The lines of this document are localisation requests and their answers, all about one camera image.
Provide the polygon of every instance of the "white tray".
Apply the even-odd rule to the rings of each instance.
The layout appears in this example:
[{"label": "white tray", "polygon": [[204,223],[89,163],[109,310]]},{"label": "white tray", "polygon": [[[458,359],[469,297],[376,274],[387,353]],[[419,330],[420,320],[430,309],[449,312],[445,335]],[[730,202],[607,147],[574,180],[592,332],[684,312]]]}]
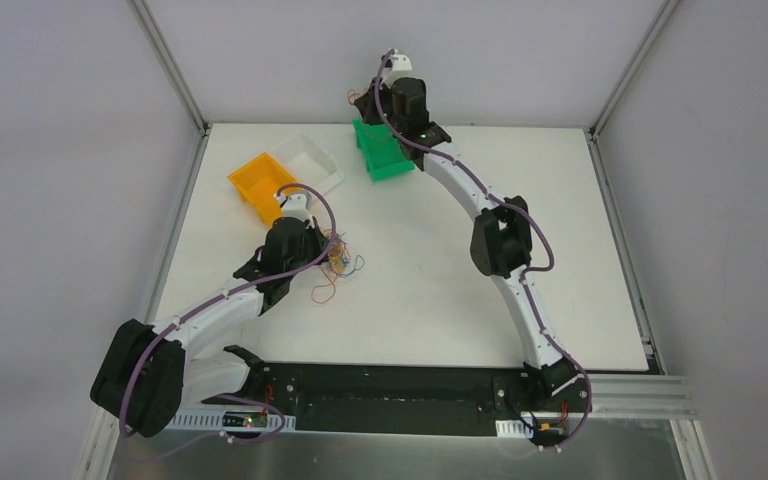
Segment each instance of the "white tray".
[{"label": "white tray", "polygon": [[296,179],[325,195],[343,182],[343,170],[325,149],[298,132],[267,150]]}]

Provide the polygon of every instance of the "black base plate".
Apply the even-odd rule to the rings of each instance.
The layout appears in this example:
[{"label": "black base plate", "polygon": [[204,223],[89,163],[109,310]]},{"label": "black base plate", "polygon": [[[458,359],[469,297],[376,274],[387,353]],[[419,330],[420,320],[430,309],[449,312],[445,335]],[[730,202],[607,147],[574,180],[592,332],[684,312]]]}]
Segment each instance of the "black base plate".
[{"label": "black base plate", "polygon": [[[495,436],[496,420],[518,419],[531,381],[517,368],[402,367],[263,363],[238,395],[296,417],[296,430],[414,435]],[[582,380],[541,410],[586,406]],[[219,399],[205,403],[227,404]]]}]

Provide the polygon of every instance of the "enclosure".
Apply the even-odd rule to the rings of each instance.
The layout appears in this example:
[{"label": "enclosure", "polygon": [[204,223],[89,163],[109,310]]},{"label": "enclosure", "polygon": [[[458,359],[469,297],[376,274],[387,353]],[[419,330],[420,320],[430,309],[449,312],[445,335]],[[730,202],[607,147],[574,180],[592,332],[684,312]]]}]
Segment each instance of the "enclosure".
[{"label": "enclosure", "polygon": [[[556,242],[536,281],[593,371],[582,435],[555,455],[294,432],[127,461],[89,398],[111,337],[251,256],[266,227],[225,177],[298,133],[340,164],[328,198],[367,263],[321,308],[299,276],[275,320],[234,341],[274,362],[521,364],[498,293],[448,260],[469,238],[450,195],[363,168],[346,92],[389,48],[470,164]],[[193,435],[129,444],[145,456]],[[0,1],[0,478],[370,469],[768,478],[768,1]]]}]

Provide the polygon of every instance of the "green block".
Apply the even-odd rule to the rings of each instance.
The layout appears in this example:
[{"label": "green block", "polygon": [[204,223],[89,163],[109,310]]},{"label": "green block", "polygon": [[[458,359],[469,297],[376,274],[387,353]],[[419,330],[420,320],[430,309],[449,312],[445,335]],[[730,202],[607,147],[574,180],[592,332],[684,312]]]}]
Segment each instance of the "green block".
[{"label": "green block", "polygon": [[405,158],[387,125],[366,125],[359,119],[352,120],[352,125],[357,146],[366,159],[366,171],[373,182],[413,170],[414,163]]}]

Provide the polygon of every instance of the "metal frame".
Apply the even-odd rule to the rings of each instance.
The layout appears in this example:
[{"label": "metal frame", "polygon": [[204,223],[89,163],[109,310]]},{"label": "metal frame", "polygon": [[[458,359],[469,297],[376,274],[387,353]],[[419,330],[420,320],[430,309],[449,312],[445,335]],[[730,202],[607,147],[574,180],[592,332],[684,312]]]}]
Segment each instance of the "metal frame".
[{"label": "metal frame", "polygon": [[652,324],[649,322],[649,315],[646,313],[646,307],[643,303],[643,296],[640,293],[640,286],[637,283],[637,274],[634,271],[634,265],[631,262],[628,243],[625,239],[625,230],[622,225],[622,217],[619,213],[616,196],[611,188],[611,182],[608,178],[608,172],[602,163],[602,155],[599,152],[599,145],[593,140],[590,133],[584,132],[587,140],[587,147],[590,149],[590,158],[593,161],[593,169],[596,171],[596,179],[599,182],[599,192],[602,194],[602,202],[605,205],[605,211],[608,213],[608,223],[614,236],[614,244],[617,247],[617,254],[620,257],[620,267],[625,276],[625,284],[628,288],[628,296],[631,300],[631,307],[634,310],[634,316],[637,320],[637,326],[640,330],[641,341],[647,355],[651,355],[658,363],[658,367],[663,373],[667,373],[667,365],[664,362],[658,348],[655,344],[655,335],[652,331]]},{"label": "metal frame", "polygon": [[207,130],[207,121],[196,104],[193,92],[190,91],[187,82],[184,81],[184,75],[181,74],[181,69],[178,68],[175,58],[172,57],[169,46],[166,45],[166,41],[160,33],[160,28],[157,26],[157,22],[155,22],[154,15],[151,14],[151,9],[148,8],[146,0],[128,0],[128,3],[131,5],[134,16],[140,23],[140,27],[142,27],[146,39],[151,45],[151,49],[157,55],[157,62],[166,73],[169,84],[175,90],[199,134],[204,136]]},{"label": "metal frame", "polygon": [[[160,304],[160,294],[163,292],[163,287],[166,284],[169,266],[172,264],[172,256],[175,253],[175,246],[178,244],[178,237],[180,237],[181,229],[184,226],[184,217],[187,213],[187,207],[190,205],[190,198],[193,194],[198,171],[201,168],[201,161],[204,158],[207,142],[210,139],[210,128],[206,128],[201,134],[195,156],[193,157],[193,163],[187,174],[186,181],[182,185],[181,200],[175,208],[172,228],[163,242],[163,255],[155,270],[151,294],[141,309],[146,322],[154,318],[157,313],[157,307]],[[90,427],[90,435],[81,453],[81,461],[78,463],[78,469],[74,475],[75,479],[100,480],[107,478],[107,471],[110,469],[110,463],[116,451],[116,443],[119,440],[119,431],[116,427],[118,421],[116,417],[107,413],[104,409],[96,408],[95,417]]]},{"label": "metal frame", "polygon": [[[590,375],[593,392],[591,418],[696,421],[696,410],[690,387],[684,377],[667,375]],[[204,405],[181,409],[175,419],[166,426],[168,430],[211,431],[222,428],[222,416],[226,411],[253,411],[260,409],[234,406]],[[536,418],[556,418],[557,412],[528,412]],[[570,418],[581,418],[581,413],[570,413]],[[290,432],[296,432],[295,423]],[[257,429],[239,429],[255,431]]]},{"label": "metal frame", "polygon": [[591,132],[597,139],[599,138],[599,134],[602,133],[602,130],[605,128],[605,125],[608,123],[608,120],[610,120],[617,104],[628,90],[631,81],[634,80],[637,72],[640,70],[643,61],[649,56],[649,52],[652,50],[652,46],[655,44],[658,36],[664,30],[667,23],[669,23],[669,20],[672,18],[672,14],[675,12],[679,3],[681,3],[681,0],[664,0],[664,3],[661,4],[661,8],[658,9],[658,13],[655,15],[652,23],[649,24],[649,28],[646,29],[646,33],[643,35],[643,40],[640,41],[637,50],[634,51],[631,60],[629,60],[628,65],[626,65],[625,70],[623,70],[617,85],[614,87],[614,90],[611,91],[611,95],[608,97],[608,102],[605,103],[605,106],[599,113],[599,117],[596,119],[596,123],[591,128]]},{"label": "metal frame", "polygon": [[687,480],[717,480],[699,420],[672,420],[670,425]]}]

